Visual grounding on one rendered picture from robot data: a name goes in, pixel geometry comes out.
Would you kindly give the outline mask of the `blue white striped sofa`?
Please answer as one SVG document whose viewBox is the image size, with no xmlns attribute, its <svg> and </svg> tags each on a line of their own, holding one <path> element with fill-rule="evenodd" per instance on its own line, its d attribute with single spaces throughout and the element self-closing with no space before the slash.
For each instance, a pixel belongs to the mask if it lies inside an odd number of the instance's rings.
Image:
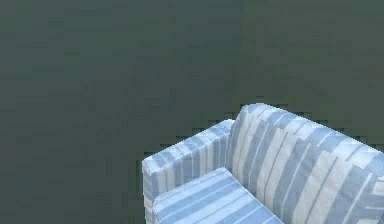
<svg viewBox="0 0 384 224">
<path fill-rule="evenodd" d="M 264 103 L 142 162 L 145 224 L 384 224 L 384 153 Z"/>
</svg>

